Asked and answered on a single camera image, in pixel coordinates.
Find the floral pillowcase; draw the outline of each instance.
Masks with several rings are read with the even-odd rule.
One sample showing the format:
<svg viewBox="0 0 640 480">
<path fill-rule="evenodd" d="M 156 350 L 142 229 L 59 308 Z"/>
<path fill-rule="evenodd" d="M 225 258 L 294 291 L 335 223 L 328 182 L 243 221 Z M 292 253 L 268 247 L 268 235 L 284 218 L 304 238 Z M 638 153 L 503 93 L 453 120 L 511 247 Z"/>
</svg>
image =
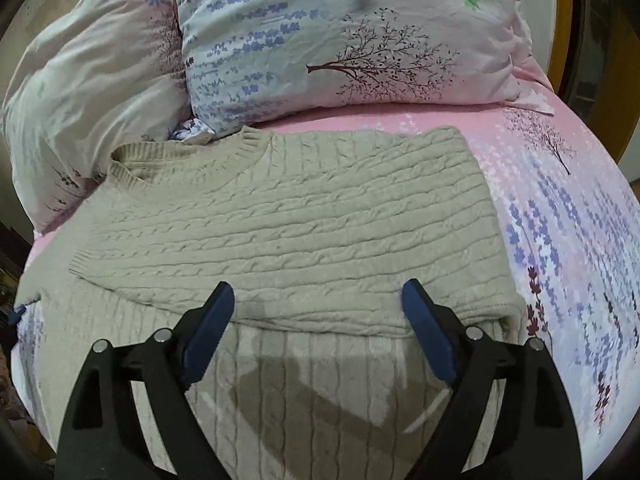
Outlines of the floral pillowcase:
<svg viewBox="0 0 640 480">
<path fill-rule="evenodd" d="M 517 0 L 177 0 L 194 114 L 217 134 L 315 107 L 404 102 L 550 111 L 513 75 Z"/>
</svg>

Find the pillow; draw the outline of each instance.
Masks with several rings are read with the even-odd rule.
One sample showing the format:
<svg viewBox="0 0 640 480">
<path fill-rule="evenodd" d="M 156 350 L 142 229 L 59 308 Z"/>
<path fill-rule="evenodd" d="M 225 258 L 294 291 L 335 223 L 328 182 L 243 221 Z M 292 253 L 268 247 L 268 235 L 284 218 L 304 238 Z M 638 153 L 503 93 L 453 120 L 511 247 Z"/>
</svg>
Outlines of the pillow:
<svg viewBox="0 0 640 480">
<path fill-rule="evenodd" d="M 80 0 L 28 46 L 2 104 L 18 197 L 37 231 L 81 200 L 120 144 L 190 116 L 175 0 Z"/>
<path fill-rule="evenodd" d="M 517 0 L 177 1 L 191 105 L 217 134 L 346 104 L 538 106 L 513 76 Z"/>
</svg>

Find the beige cable-knit sweater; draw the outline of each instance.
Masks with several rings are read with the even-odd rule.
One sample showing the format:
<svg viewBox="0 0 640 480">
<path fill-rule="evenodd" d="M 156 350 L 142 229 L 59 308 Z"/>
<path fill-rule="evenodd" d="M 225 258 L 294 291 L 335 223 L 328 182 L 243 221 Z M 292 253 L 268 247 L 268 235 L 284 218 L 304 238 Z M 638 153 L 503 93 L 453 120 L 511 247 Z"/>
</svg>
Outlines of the beige cable-knit sweater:
<svg viewBox="0 0 640 480">
<path fill-rule="evenodd" d="M 37 409 L 56 439 L 92 340 L 143 340 L 225 280 L 236 314 L 190 395 L 231 475 L 402 478 L 436 422 L 422 424 L 437 389 L 400 308 L 410 278 L 464 323 L 518 338 L 524 301 L 454 128 L 124 146 L 18 290 L 46 306 Z"/>
</svg>

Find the sweater collar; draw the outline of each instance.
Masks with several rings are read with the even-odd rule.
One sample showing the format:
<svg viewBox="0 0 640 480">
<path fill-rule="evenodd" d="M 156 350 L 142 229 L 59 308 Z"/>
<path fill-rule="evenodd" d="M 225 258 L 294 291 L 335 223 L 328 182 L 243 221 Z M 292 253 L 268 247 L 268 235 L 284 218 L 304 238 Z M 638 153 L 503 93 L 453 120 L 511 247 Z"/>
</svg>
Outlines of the sweater collar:
<svg viewBox="0 0 640 480">
<path fill-rule="evenodd" d="M 140 198 L 156 189 L 198 184 L 216 190 L 252 167 L 272 137 L 273 132 L 246 126 L 207 146 L 172 140 L 124 144 L 111 153 L 107 180 Z"/>
</svg>

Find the metal screw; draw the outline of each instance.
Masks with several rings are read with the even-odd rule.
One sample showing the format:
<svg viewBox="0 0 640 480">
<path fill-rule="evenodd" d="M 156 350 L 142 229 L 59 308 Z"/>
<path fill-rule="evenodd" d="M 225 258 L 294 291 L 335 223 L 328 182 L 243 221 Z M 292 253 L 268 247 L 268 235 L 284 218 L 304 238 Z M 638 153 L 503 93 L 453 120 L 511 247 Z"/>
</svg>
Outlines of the metal screw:
<svg viewBox="0 0 640 480">
<path fill-rule="evenodd" d="M 101 354 L 109 348 L 109 342 L 106 339 L 98 339 L 98 341 L 94 343 L 93 348 L 95 353 Z"/>
<path fill-rule="evenodd" d="M 536 352 L 540 352 L 545 347 L 545 342 L 542 339 L 537 337 L 532 337 L 529 339 L 529 346 L 533 348 Z"/>
<path fill-rule="evenodd" d="M 172 332 L 170 328 L 161 328 L 154 334 L 154 340 L 157 343 L 166 343 L 167 341 L 169 341 L 169 339 L 171 339 L 171 336 Z"/>
<path fill-rule="evenodd" d="M 478 341 L 479 339 L 482 339 L 484 332 L 482 332 L 482 329 L 477 326 L 470 326 L 465 330 L 465 334 L 472 341 Z"/>
</svg>

